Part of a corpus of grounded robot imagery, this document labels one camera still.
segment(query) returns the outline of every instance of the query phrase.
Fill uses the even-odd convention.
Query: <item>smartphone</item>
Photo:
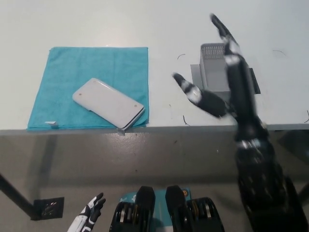
[[[122,130],[130,127],[145,111],[142,104],[96,78],[80,87],[73,94],[73,100]]]

